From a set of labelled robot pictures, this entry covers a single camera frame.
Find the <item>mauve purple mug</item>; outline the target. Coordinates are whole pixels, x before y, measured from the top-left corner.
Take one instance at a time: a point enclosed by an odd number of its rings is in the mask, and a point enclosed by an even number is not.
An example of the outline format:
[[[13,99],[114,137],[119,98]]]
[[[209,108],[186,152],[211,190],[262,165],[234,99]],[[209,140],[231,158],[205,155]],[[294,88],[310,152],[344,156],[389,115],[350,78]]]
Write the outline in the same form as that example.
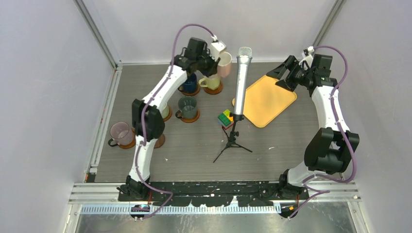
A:
[[[127,145],[132,142],[132,127],[126,122],[117,122],[110,129],[110,139],[108,145],[116,147],[119,145]]]

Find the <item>pink cream mug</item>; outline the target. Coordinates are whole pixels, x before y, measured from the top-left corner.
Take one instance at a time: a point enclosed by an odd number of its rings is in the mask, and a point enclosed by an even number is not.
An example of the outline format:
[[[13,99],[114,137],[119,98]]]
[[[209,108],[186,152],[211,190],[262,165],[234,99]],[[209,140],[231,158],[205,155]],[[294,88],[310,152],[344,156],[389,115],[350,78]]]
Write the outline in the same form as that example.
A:
[[[226,78],[231,72],[232,56],[229,52],[222,52],[220,54],[220,61],[218,63],[217,74],[221,78]]]

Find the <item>dark walnut wooden coaster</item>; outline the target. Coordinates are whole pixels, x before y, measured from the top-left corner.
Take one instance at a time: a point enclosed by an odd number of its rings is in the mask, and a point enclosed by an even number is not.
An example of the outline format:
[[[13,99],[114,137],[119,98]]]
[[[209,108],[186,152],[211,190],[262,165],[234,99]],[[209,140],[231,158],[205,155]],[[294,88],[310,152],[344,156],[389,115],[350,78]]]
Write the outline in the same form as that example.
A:
[[[155,145],[154,145],[154,148],[157,149],[157,148],[162,147],[162,146],[164,145],[164,143],[165,143],[165,140],[166,140],[165,135],[162,134],[162,135],[157,139],[157,141],[156,141],[156,143],[155,143]]]

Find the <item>cream yellow mug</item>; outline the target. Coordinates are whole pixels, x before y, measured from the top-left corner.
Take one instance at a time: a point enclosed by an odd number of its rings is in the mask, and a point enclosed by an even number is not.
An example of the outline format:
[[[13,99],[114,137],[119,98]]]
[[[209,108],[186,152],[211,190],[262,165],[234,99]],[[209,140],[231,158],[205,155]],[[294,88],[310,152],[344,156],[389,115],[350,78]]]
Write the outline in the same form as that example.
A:
[[[200,87],[216,90],[220,86],[221,78],[215,74],[210,77],[204,76],[198,81]]]

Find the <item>yellow tray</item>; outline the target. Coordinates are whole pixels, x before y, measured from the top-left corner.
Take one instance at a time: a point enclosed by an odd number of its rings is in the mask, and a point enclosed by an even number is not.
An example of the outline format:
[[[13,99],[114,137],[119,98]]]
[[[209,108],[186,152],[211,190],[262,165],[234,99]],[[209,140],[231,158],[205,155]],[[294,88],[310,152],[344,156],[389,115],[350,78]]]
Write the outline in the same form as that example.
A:
[[[245,91],[243,115],[258,128],[266,127],[297,99],[296,93],[277,82],[277,78],[264,75]]]

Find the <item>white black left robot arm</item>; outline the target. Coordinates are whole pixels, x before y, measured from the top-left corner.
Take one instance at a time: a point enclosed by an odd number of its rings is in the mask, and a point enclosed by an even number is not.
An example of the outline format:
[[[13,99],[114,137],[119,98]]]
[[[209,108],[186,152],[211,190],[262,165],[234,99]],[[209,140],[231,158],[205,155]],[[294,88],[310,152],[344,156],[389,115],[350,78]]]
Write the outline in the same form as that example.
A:
[[[220,74],[222,68],[219,64],[224,53],[226,45],[216,37],[211,43],[195,37],[190,38],[188,45],[178,55],[172,55],[166,73],[155,88],[142,100],[135,99],[132,102],[136,150],[125,184],[118,187],[119,201],[143,201],[154,193],[168,195],[167,201],[173,198],[172,191],[158,189],[149,184],[150,163],[155,143],[165,129],[161,112],[190,74],[196,71],[207,77]]]

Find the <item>dark green mug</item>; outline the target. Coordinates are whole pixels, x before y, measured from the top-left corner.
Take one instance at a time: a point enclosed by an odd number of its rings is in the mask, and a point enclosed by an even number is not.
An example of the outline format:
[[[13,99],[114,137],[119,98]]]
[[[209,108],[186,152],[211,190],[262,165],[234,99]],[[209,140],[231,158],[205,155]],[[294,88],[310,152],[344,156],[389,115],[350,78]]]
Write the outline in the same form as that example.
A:
[[[184,96],[178,101],[178,111],[175,116],[179,119],[194,119],[197,116],[197,110],[197,100],[191,96]]]

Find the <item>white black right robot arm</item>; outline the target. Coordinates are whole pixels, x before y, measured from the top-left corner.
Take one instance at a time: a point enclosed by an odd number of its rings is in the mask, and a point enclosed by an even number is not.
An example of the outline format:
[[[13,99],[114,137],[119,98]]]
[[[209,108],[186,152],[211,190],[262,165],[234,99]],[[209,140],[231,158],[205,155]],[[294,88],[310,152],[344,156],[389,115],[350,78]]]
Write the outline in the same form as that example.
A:
[[[332,175],[346,171],[359,145],[359,135],[352,133],[343,120],[338,81],[330,77],[332,59],[329,55],[316,54],[309,66],[290,55],[266,74],[278,78],[276,85],[290,92],[298,85],[306,87],[319,122],[319,130],[307,145],[303,162],[279,177],[276,194],[281,199],[298,197],[306,190],[307,182],[319,177],[338,182]]]

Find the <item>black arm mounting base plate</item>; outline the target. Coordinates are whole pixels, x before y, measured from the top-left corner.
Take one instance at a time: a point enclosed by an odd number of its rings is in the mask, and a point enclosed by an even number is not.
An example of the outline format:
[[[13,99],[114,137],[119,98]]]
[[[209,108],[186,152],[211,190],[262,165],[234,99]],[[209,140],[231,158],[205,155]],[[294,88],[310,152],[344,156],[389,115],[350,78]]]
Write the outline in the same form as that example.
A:
[[[275,200],[304,200],[307,191],[292,193],[277,181],[150,182],[150,187],[134,180],[117,187],[119,201],[149,201],[154,206],[228,206],[236,200],[240,207],[269,206]]]

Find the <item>dark blue mug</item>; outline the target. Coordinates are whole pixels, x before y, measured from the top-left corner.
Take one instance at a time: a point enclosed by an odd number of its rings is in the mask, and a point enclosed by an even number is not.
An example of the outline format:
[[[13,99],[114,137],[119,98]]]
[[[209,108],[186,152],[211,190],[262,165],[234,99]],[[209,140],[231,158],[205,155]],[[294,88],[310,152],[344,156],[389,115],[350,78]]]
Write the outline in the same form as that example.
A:
[[[178,91],[184,93],[194,93],[197,90],[197,76],[195,73],[190,74],[186,81],[180,85]]]

